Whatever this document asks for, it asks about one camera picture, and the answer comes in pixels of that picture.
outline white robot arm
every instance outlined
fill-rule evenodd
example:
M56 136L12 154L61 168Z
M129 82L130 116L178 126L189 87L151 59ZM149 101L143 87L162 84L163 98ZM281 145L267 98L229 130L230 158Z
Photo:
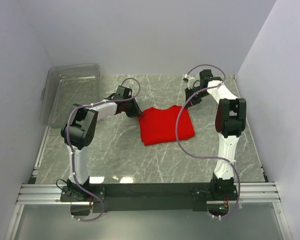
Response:
M105 103L95 107L85 107L79 109L70 122L70 141L74 148L75 176L79 184L88 182L88 146L92 142L97 121L111 115L125 112L127 117L135 118L143 113L137 105L135 99L119 101L131 98L132 90L119 86L116 93L105 99ZM106 102L106 100L117 100L117 102ZM64 138L70 156L70 175L68 181L75 184L72 166L72 150L67 143L66 137L67 123L61 129L61 136Z
M190 95L199 89L219 85L221 78L213 77L211 70L204 70L200 73L200 80L195 80L193 77L188 77L187 80L188 88L185 92L186 97L189 98ZM241 132L245 129L246 102L243 98L233 95L222 83L219 87L200 93L187 107L200 103L201 98L208 94L218 103L218 112L215 120L215 127L219 135L218 156L228 159L233 164L235 162L237 143ZM233 169L229 163L218 160L214 176L222 180L233 179Z

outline transparent plastic bin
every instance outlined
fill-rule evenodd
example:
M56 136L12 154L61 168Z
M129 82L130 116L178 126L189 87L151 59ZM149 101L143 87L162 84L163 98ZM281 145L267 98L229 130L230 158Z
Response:
M40 123L60 128L73 104L99 100L100 67L96 63L53 67L46 80Z

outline white wall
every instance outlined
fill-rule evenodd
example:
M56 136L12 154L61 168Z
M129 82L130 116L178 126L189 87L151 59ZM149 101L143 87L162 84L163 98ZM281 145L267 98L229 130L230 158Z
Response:
M19 0L53 65L102 73L237 74L275 0Z
M300 240L300 0L277 0L238 74L266 174Z
M0 239L42 140L40 97L50 67L19 3L0 0Z

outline red shirt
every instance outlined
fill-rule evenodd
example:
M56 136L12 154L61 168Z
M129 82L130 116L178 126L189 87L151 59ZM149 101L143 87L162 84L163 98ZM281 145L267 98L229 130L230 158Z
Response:
M138 117L141 131L141 141L145 146L175 142L175 124L181 106L172 106L168 109L150 107L143 111L144 116ZM187 109L184 109L178 126L180 140L187 140L195 135L191 118Z

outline gray marble tabletop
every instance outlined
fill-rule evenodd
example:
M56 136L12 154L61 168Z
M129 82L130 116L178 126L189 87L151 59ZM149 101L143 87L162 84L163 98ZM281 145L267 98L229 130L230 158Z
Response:
M114 92L126 77L128 76L102 76L101 99ZM184 89L187 84L182 80L182 75L143 74L129 77L135 77L141 83L137 103L142 110L150 107L167 109L185 102ZM227 77L225 85L238 96L233 76ZM132 81L126 82L125 86L134 91L137 88ZM80 99L91 98L79 88L72 92L80 96ZM217 103L211 96L206 96L201 104L189 108L195 137L182 141L189 152L200 156L217 156L219 143L214 128L216 110ZM242 182L264 181L248 126L241 135L235 156L235 166ZM209 182L216 165L216 160L213 159L199 160L187 156L176 142L144 146L137 118L127 118L124 113L97 123L88 158L90 176L95 177L93 179L96 182L104 183ZM36 183L54 184L59 178L66 180L69 169L69 154L60 136L60 129L49 128Z

